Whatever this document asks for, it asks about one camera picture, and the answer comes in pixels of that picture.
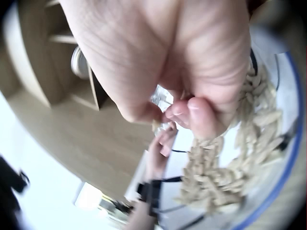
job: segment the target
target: wire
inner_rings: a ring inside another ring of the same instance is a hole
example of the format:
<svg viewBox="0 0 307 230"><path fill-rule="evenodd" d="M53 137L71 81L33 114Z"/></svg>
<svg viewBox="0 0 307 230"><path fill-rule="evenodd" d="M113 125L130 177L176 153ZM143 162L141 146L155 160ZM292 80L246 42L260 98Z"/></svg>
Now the wire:
<svg viewBox="0 0 307 230"><path fill-rule="evenodd" d="M161 182L180 182L180 181L182 181L181 176L171 177L171 178L161 180Z"/></svg>
<svg viewBox="0 0 307 230"><path fill-rule="evenodd" d="M193 225L201 222L203 219L205 218L204 214L201 214L199 217L197 217L194 221L188 223L187 225L181 227L181 228L178 228L178 230L185 230L185 229L188 229L189 227L192 227Z"/></svg>
<svg viewBox="0 0 307 230"><path fill-rule="evenodd" d="M181 151L181 150L174 150L172 149L173 152L187 152L187 151Z"/></svg>
<svg viewBox="0 0 307 230"><path fill-rule="evenodd" d="M179 205L179 206L176 206L176 207L173 207L173 208L169 208L169 209L159 211L159 213L169 213L169 212L176 211L176 210L184 208L184 207L186 207L186 205Z"/></svg>
<svg viewBox="0 0 307 230"><path fill-rule="evenodd" d="M251 62L253 64L253 68L255 69L255 75L257 75L257 73L258 73L258 65L257 65L257 60L256 60L256 57L255 57L255 54L254 54L252 49L251 49L250 57L251 57Z"/></svg>
<svg viewBox="0 0 307 230"><path fill-rule="evenodd" d="M276 91L277 91L279 88L279 83L280 83L280 70L279 70L279 62L278 62L277 54L274 54L274 56L275 56L276 67L277 67L277 87L276 87Z"/></svg>

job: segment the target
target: white floor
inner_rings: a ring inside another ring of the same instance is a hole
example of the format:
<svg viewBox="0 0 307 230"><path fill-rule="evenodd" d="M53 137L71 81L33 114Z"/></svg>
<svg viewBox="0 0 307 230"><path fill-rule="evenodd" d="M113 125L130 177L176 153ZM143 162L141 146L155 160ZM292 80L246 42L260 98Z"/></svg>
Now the white floor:
<svg viewBox="0 0 307 230"><path fill-rule="evenodd" d="M0 93L0 155L30 179L16 194L28 229L115 229L97 210L73 202L81 180L52 158L24 129Z"/></svg>

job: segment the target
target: white wall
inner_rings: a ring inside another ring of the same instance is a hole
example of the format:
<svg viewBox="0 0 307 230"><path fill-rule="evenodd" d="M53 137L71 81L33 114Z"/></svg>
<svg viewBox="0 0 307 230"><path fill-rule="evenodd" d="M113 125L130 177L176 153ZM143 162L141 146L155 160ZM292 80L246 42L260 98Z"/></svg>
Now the white wall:
<svg viewBox="0 0 307 230"><path fill-rule="evenodd" d="M4 42L22 85L47 106L50 103L39 85L23 43L17 3L13 3L3 20Z"/></svg>
<svg viewBox="0 0 307 230"><path fill-rule="evenodd" d="M24 129L0 93L0 154L31 184L17 195L30 229L115 229L98 213L73 205L81 180L52 158Z"/></svg>

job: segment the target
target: pile of seeds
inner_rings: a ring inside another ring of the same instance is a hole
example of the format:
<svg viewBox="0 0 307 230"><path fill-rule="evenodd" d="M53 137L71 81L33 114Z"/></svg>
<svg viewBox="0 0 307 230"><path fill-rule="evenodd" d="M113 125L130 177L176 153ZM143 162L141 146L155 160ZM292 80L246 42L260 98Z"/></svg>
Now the pile of seeds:
<svg viewBox="0 0 307 230"><path fill-rule="evenodd" d="M220 168L223 136L239 123L234 148L239 148L240 154L226 168ZM276 89L267 78L265 67L255 76L250 63L232 124L214 140L194 140L188 152L189 162L183 169L180 197L175 200L205 208L207 213L238 210L244 196L255 186L259 169L281 159L282 153L276 149L283 141L279 137L281 124Z"/></svg>

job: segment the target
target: white bowl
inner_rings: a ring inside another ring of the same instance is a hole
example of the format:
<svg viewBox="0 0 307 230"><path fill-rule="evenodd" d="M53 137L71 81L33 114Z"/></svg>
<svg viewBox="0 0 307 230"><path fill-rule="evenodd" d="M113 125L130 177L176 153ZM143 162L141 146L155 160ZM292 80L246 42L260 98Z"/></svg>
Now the white bowl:
<svg viewBox="0 0 307 230"><path fill-rule="evenodd" d="M163 229L243 229L254 222L273 202L290 175L298 154L303 129L303 103L299 77L288 52L268 55L253 43L252 49L258 66L264 64L269 78L275 86L278 85L277 107L283 110L282 133L287 132L293 121L298 118L296 135L284 150L284 159L275 163L269 171L262 174L261 180L248 193L241 209L236 213L207 216L204 215L204 209L179 205L173 198L179 196L181 182L163 182L158 214L159 224ZM238 151L233 148L237 128L229 130L225 135L225 143L220 156L221 166L227 165L238 155ZM179 127L173 150L190 150L192 140L192 132ZM172 152L165 169L164 178L181 176L182 168L185 167L187 162L188 156L186 153Z"/></svg>

